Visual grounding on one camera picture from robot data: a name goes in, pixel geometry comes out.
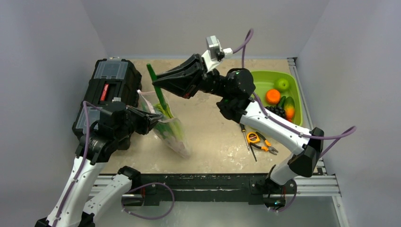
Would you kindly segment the toy leek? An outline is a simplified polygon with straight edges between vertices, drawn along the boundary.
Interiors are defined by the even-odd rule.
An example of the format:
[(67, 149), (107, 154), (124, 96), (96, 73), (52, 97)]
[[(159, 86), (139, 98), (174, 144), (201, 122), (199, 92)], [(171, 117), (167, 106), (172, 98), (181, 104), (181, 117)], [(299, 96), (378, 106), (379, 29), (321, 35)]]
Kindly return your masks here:
[[(156, 74), (155, 74), (155, 72), (153, 70), (152, 65), (150, 63), (147, 63), (146, 67), (147, 67), (148, 73), (150, 75), (151, 81), (152, 82), (156, 81), (157, 76), (156, 76)], [(153, 87), (154, 87), (154, 91), (156, 93), (156, 96), (157, 96), (157, 98), (159, 100), (159, 103), (156, 104), (156, 108), (163, 115), (165, 115), (167, 118), (172, 119), (174, 116), (171, 113), (170, 107), (169, 107), (169, 105), (168, 105), (168, 103), (167, 103), (167, 101), (166, 101), (166, 99), (165, 99), (165, 97), (163, 95), (163, 92), (162, 92), (161, 88), (159, 88), (159, 87), (157, 87), (155, 85)]]

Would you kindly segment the clear zip top bag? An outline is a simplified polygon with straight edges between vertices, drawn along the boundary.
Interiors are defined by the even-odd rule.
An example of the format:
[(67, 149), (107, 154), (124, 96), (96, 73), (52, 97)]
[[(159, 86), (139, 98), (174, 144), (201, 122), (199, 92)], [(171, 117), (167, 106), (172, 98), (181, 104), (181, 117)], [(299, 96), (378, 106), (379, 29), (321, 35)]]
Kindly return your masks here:
[(155, 91), (143, 92), (138, 90), (137, 93), (139, 95), (139, 107), (142, 110), (163, 116), (154, 126), (154, 133), (178, 155), (183, 158), (189, 158), (192, 154), (192, 149), (187, 141), (184, 127), (181, 121), (172, 114), (167, 98), (164, 97), (166, 106), (166, 109), (164, 109)]

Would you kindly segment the green toy bok choy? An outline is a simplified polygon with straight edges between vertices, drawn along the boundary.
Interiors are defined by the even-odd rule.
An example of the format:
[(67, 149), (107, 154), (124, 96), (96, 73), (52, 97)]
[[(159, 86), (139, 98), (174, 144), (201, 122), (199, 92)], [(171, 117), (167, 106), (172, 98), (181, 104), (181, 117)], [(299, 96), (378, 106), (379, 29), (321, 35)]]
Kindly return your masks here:
[[(153, 106), (157, 113), (161, 113), (157, 108), (156, 105)], [(184, 129), (180, 120), (176, 117), (172, 119), (167, 118), (165, 115), (162, 120), (158, 122), (155, 126), (161, 134), (163, 138), (167, 138), (169, 136), (174, 136), (180, 140), (184, 139)]]

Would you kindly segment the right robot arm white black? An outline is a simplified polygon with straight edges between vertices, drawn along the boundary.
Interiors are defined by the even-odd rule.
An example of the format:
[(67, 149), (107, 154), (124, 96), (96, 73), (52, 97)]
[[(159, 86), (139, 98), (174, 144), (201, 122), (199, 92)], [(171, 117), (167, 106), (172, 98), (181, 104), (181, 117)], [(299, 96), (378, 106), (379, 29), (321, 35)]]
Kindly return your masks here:
[(265, 180), (270, 192), (278, 192), (296, 176), (311, 177), (322, 151), (317, 139), (324, 132), (297, 126), (269, 112), (255, 94), (253, 76), (248, 69), (234, 68), (221, 76), (217, 66), (223, 57), (193, 54), (181, 65), (160, 73), (152, 84), (185, 99), (198, 91), (221, 97), (217, 102), (227, 120), (250, 126), (284, 145), (292, 155), (271, 169)]

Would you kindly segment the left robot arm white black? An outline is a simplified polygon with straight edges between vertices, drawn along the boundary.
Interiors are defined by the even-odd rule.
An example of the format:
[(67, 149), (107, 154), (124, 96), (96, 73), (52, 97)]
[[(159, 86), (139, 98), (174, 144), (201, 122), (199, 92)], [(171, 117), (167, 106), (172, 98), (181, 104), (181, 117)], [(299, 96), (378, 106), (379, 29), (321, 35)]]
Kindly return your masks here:
[(109, 102), (99, 109), (97, 129), (87, 126), (76, 150), (73, 168), (66, 186), (51, 213), (37, 220), (37, 227), (94, 227), (113, 200), (124, 192), (140, 190), (140, 172), (120, 169), (116, 179), (98, 195), (89, 199), (92, 187), (116, 150), (130, 146), (133, 133), (146, 135), (163, 115), (142, 111), (123, 102)]

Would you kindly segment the black plastic toolbox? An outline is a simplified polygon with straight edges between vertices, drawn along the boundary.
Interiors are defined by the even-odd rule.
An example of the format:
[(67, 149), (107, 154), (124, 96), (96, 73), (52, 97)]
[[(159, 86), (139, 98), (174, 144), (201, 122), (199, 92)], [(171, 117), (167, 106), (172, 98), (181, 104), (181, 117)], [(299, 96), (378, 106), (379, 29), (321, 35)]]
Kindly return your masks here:
[[(84, 101), (103, 108), (115, 98), (117, 100), (138, 107), (139, 95), (137, 90), (142, 90), (141, 73), (135, 68), (134, 64), (125, 59), (98, 60), (91, 79), (88, 82)], [(93, 107), (88, 106), (88, 116), (90, 126), (99, 120), (100, 112)], [(83, 104), (80, 104), (78, 115), (73, 123), (72, 131), (79, 140), (86, 134), (86, 118), (83, 110)], [(131, 135), (128, 135), (119, 142), (119, 150), (127, 150), (130, 146)]]

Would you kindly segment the black yellow screwdriver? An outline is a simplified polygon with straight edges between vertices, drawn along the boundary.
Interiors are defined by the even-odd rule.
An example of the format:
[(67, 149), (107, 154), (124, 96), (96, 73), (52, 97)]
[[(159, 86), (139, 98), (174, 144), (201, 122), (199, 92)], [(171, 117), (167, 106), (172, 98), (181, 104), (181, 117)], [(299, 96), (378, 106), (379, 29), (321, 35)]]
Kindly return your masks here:
[(251, 148), (250, 148), (249, 142), (248, 142), (248, 140), (247, 140), (247, 134), (246, 134), (245, 126), (244, 126), (243, 124), (241, 124), (241, 123), (239, 124), (239, 126), (240, 126), (241, 132), (242, 132), (242, 134), (243, 134), (243, 136), (244, 136), (244, 140), (245, 140), (245, 142), (246, 142), (247, 149), (250, 151)]

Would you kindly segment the green plastic basket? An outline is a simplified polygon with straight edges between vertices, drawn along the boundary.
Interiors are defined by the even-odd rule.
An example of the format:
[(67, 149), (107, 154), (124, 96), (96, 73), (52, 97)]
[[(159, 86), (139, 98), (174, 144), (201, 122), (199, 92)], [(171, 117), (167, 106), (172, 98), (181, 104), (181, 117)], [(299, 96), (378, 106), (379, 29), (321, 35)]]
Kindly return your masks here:
[(292, 119), (292, 123), (298, 126), (303, 125), (303, 111), (302, 102), (299, 96), (299, 89), (296, 80), (289, 74), (277, 71), (252, 71), (253, 82), (256, 86), (255, 93), (260, 97), (264, 107), (266, 106), (277, 106), (270, 105), (266, 102), (265, 94), (268, 90), (274, 89), (274, 82), (279, 78), (285, 78), (290, 82), (290, 89), (286, 92), (281, 93), (282, 96), (292, 97), (295, 101), (295, 116)]

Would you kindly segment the orange toy fruit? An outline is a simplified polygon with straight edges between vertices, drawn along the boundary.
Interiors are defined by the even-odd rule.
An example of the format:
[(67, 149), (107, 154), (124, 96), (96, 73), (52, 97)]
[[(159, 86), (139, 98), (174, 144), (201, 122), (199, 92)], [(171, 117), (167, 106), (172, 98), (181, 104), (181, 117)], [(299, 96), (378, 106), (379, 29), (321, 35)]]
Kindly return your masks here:
[(266, 102), (270, 105), (277, 105), (281, 99), (281, 93), (277, 89), (270, 89), (265, 94)]

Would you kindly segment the yellow tape measure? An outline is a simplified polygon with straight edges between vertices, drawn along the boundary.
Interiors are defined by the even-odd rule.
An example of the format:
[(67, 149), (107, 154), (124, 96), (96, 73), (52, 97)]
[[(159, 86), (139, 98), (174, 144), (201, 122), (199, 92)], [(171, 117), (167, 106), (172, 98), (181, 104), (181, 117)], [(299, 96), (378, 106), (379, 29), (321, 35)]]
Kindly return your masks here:
[(260, 142), (260, 137), (257, 135), (256, 132), (249, 132), (246, 135), (246, 139), (249, 144), (255, 144)]

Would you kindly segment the green toy apple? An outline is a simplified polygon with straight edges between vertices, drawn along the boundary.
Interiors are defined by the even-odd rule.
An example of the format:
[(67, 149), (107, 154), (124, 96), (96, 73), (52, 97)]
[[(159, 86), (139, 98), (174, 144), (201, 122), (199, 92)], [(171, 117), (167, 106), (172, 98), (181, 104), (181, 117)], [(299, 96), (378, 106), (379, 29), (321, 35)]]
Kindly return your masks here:
[(274, 88), (283, 93), (290, 89), (290, 82), (285, 78), (279, 78), (274, 82)]

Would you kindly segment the dark toy grapes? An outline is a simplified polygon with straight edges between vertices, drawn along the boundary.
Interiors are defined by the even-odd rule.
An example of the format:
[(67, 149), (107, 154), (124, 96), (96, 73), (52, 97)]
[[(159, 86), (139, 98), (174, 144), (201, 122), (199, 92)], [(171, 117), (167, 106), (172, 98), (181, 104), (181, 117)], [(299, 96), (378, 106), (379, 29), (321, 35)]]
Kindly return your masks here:
[(268, 111), (272, 112), (273, 114), (276, 114), (277, 116), (286, 119), (286, 111), (282, 107), (278, 106), (266, 106), (265, 107)]

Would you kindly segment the toy cucumber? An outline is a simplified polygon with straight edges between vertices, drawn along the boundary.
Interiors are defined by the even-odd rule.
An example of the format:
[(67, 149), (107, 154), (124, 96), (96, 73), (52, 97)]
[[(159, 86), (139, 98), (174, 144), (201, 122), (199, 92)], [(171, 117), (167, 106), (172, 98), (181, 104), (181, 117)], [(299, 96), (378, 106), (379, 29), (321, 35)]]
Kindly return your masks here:
[(278, 104), (277, 104), (277, 107), (278, 108), (284, 108), (284, 103), (285, 103), (285, 100), (286, 100), (286, 96), (282, 96), (281, 98), (280, 98), (280, 100), (279, 100), (279, 102), (278, 102)]

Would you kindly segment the toy mango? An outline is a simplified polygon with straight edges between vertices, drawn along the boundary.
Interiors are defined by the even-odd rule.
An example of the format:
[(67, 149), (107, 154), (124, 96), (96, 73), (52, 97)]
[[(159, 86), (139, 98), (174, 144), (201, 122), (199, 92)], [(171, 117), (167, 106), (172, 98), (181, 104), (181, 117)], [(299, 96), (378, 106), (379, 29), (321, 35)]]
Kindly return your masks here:
[(292, 97), (287, 97), (284, 101), (283, 105), (285, 114), (286, 114), (286, 119), (287, 120), (292, 120), (295, 116), (295, 101)]

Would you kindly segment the orange handled pliers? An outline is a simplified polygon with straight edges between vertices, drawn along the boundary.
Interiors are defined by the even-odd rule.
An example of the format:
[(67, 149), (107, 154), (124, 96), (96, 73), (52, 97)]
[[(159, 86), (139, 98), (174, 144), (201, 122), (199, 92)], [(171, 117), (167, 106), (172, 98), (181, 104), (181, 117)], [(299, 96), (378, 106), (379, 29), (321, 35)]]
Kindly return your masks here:
[(256, 133), (260, 137), (260, 142), (255, 144), (250, 144), (251, 153), (253, 155), (254, 160), (257, 162), (257, 158), (253, 148), (263, 150), (265, 152), (270, 152), (273, 155), (277, 155), (278, 150), (275, 149), (260, 132), (256, 131)]

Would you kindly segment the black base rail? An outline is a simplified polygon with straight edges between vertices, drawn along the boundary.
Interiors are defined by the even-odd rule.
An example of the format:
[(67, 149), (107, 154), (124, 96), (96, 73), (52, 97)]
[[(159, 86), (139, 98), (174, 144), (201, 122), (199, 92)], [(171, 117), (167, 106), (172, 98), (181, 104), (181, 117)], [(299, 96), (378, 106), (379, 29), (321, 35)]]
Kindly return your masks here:
[(142, 174), (133, 183), (137, 190), (123, 195), (125, 206), (158, 206), (175, 202), (245, 202), (282, 208), (286, 197), (297, 192), (295, 180), (283, 186), (269, 184), (262, 174)]

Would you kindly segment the aluminium frame rail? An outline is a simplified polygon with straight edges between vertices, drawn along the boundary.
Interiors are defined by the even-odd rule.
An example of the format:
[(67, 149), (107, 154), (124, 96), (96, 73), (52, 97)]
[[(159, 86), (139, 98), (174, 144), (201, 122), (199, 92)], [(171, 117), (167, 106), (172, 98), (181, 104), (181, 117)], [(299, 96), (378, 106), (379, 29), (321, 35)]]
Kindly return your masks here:
[[(100, 174), (89, 194), (89, 198), (101, 192), (112, 180), (114, 175)], [(313, 175), (310, 178), (296, 177), (297, 197), (332, 197), (340, 196), (337, 178), (333, 175)]]

